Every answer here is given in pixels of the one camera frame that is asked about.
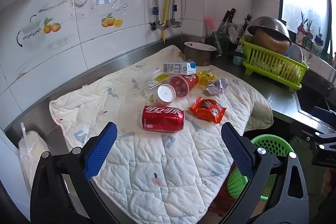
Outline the yellow plastic wrapper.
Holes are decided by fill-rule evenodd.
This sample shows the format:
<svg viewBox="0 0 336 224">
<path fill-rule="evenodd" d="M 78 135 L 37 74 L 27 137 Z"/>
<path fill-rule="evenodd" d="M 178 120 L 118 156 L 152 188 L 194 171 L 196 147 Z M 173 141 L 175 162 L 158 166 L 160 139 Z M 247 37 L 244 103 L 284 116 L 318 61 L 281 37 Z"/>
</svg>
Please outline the yellow plastic wrapper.
<svg viewBox="0 0 336 224">
<path fill-rule="evenodd" d="M 197 75 L 198 75 L 198 85 L 203 89 L 206 88 L 206 86 L 208 86 L 211 81 L 217 79 L 214 76 L 212 70 L 201 71 L 198 72 Z"/>
</svg>

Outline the white blue milk carton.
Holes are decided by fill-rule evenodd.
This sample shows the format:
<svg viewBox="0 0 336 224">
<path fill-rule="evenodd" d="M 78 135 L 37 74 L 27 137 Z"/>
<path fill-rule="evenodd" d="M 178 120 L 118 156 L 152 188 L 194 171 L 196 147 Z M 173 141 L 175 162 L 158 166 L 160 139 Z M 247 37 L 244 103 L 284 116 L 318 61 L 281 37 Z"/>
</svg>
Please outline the white blue milk carton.
<svg viewBox="0 0 336 224">
<path fill-rule="evenodd" d="M 189 76 L 197 72 L 197 65 L 187 61 L 166 62 L 163 64 L 163 72 L 169 75 Z"/>
</svg>

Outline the white quilted mat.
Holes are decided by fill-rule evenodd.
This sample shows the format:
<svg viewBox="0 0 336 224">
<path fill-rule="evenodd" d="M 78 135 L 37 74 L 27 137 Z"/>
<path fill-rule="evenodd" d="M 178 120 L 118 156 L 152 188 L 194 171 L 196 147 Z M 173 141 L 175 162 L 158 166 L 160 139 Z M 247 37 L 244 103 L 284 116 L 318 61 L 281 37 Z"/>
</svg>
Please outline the white quilted mat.
<svg viewBox="0 0 336 224">
<path fill-rule="evenodd" d="M 221 124 L 187 112 L 177 133 L 141 127 L 145 83 L 163 63 L 183 58 L 169 46 L 49 104 L 68 148 L 83 146 L 108 122 L 117 125 L 117 140 L 93 180 L 136 223 L 197 223 L 233 163 Z"/>
</svg>

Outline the green mesh trash basket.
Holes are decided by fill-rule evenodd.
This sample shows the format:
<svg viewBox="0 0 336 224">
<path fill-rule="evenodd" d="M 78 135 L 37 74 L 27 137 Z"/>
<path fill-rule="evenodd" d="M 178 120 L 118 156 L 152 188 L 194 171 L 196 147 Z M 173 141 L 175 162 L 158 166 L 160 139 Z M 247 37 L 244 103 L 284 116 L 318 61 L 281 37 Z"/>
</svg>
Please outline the green mesh trash basket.
<svg viewBox="0 0 336 224">
<path fill-rule="evenodd" d="M 259 135 L 252 139 L 251 143 L 255 156 L 252 178 L 242 176 L 236 166 L 228 176 L 227 190 L 231 197 L 238 199 L 244 194 L 247 197 L 253 196 L 253 191 L 258 191 L 263 186 L 260 199 L 266 201 L 276 181 L 276 175 L 272 169 L 280 167 L 281 161 L 285 161 L 288 153 L 293 150 L 287 141 L 276 135 Z"/>
</svg>

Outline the teal cup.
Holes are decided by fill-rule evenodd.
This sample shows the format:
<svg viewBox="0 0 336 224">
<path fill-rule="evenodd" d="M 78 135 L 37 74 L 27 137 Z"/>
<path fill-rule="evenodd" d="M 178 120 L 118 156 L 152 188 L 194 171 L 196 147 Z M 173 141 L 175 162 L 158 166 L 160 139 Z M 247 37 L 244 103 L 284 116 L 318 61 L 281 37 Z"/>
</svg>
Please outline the teal cup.
<svg viewBox="0 0 336 224">
<path fill-rule="evenodd" d="M 234 57 L 232 62 L 237 65 L 237 66 L 241 66 L 242 62 L 244 60 L 244 48 L 242 45 L 238 45 L 236 50 L 234 51 Z"/>
</svg>

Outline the red plastic cup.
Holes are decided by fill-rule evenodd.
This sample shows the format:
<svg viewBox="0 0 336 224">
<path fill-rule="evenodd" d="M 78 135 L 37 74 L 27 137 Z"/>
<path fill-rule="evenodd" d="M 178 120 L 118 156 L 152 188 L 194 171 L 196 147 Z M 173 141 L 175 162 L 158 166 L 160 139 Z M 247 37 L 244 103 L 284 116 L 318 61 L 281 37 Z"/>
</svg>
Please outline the red plastic cup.
<svg viewBox="0 0 336 224">
<path fill-rule="evenodd" d="M 189 76 L 173 76 L 171 77 L 169 84 L 174 88 L 177 98 L 185 98 L 197 85 L 198 81 L 198 75 L 195 73 Z"/>
</svg>

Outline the knife block with knives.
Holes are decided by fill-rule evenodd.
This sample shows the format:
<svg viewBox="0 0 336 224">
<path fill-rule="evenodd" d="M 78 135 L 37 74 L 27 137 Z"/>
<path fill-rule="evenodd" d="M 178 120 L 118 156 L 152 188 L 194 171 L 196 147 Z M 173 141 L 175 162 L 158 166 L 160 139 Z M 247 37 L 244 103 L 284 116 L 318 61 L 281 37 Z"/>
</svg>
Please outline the knife block with knives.
<svg viewBox="0 0 336 224">
<path fill-rule="evenodd" d="M 231 57 L 237 50 L 240 39 L 245 34 L 252 16 L 248 14 L 242 25 L 233 23 L 236 9 L 227 10 L 217 30 L 213 32 L 213 40 L 217 48 L 217 56 Z"/>
</svg>

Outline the green dish rack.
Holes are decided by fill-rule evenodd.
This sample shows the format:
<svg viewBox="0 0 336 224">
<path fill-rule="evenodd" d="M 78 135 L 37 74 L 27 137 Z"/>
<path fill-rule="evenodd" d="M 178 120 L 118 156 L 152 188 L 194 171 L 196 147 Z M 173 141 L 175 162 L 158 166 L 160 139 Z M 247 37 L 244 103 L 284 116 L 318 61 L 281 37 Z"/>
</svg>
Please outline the green dish rack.
<svg viewBox="0 0 336 224">
<path fill-rule="evenodd" d="M 252 36 L 241 39 L 244 50 L 242 65 L 245 74 L 258 73 L 275 80 L 289 88 L 294 93 L 302 88 L 301 81 L 309 70 L 306 62 L 297 62 L 289 57 L 270 51 L 251 43 Z"/>
</svg>

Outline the steel bowl upside down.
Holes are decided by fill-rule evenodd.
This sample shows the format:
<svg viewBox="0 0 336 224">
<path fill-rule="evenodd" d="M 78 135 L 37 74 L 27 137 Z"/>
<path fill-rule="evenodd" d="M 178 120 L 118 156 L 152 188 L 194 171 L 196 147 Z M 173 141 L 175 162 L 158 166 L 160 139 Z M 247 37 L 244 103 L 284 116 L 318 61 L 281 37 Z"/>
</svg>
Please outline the steel bowl upside down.
<svg viewBox="0 0 336 224">
<path fill-rule="evenodd" d="M 254 35 L 258 28 L 261 28 L 265 33 L 276 40 L 283 40 L 291 43 L 286 25 L 278 19 L 273 19 L 269 16 L 260 16 L 250 24 L 247 30 L 251 35 Z"/>
</svg>

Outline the brown clay pot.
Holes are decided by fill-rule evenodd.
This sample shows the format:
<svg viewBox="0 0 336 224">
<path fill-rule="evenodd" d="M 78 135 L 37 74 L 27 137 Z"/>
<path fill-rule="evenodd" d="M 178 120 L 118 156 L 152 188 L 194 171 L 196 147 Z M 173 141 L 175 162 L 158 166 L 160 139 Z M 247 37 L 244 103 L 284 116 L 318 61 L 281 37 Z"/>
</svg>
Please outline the brown clay pot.
<svg viewBox="0 0 336 224">
<path fill-rule="evenodd" d="M 286 54 L 290 47 L 289 41 L 274 39 L 261 28 L 255 30 L 251 43 L 282 55 Z"/>
</svg>

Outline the orange snack wrapper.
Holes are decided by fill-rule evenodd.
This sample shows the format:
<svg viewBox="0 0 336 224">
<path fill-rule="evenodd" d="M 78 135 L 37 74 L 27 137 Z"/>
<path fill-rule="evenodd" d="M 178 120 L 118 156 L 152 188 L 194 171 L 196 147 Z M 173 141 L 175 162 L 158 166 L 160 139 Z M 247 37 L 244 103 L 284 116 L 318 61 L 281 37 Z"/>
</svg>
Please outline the orange snack wrapper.
<svg viewBox="0 0 336 224">
<path fill-rule="evenodd" d="M 226 108 L 214 99 L 199 97 L 189 110 L 198 119 L 218 124 L 224 117 Z"/>
</svg>

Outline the plastic bag stack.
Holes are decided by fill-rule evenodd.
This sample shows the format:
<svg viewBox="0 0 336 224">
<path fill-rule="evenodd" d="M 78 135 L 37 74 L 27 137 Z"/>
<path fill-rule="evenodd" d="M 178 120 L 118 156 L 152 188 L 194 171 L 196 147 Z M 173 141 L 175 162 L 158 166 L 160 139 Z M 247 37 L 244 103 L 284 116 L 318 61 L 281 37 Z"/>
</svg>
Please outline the plastic bag stack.
<svg viewBox="0 0 336 224">
<path fill-rule="evenodd" d="M 26 183 L 29 189 L 32 189 L 41 154 L 45 151 L 49 151 L 49 148 L 36 131 L 26 131 L 23 122 L 21 122 L 20 125 L 22 138 L 18 143 L 19 157 Z"/>
</svg>

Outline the white paper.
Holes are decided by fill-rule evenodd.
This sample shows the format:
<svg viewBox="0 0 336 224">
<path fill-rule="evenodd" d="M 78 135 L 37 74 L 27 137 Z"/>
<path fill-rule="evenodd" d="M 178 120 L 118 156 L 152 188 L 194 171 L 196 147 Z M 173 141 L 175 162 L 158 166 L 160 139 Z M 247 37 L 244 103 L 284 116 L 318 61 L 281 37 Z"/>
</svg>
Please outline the white paper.
<svg viewBox="0 0 336 224">
<path fill-rule="evenodd" d="M 206 91 L 212 96 L 224 94 L 228 85 L 229 85 L 229 82 L 227 79 L 211 80 L 206 86 Z"/>
</svg>

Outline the metal pot with plate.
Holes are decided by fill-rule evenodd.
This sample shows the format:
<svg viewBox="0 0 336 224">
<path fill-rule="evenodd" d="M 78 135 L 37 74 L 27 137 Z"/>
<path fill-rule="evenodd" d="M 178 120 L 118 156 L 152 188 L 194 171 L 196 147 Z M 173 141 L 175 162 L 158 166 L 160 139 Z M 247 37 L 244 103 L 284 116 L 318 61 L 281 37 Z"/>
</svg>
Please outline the metal pot with plate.
<svg viewBox="0 0 336 224">
<path fill-rule="evenodd" d="M 184 42 L 185 58 L 188 61 L 193 61 L 197 66 L 206 67 L 211 64 L 212 54 L 217 52 L 217 49 L 211 45 L 199 42 Z"/>
</svg>

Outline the red cola can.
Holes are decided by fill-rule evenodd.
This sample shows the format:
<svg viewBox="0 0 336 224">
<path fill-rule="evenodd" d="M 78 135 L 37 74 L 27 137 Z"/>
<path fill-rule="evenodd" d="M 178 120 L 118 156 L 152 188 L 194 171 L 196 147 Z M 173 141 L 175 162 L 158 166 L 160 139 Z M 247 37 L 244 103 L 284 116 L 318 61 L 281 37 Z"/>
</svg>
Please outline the red cola can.
<svg viewBox="0 0 336 224">
<path fill-rule="evenodd" d="M 141 115 L 144 130 L 178 132 L 184 127 L 185 112 L 177 107 L 145 106 Z"/>
</svg>

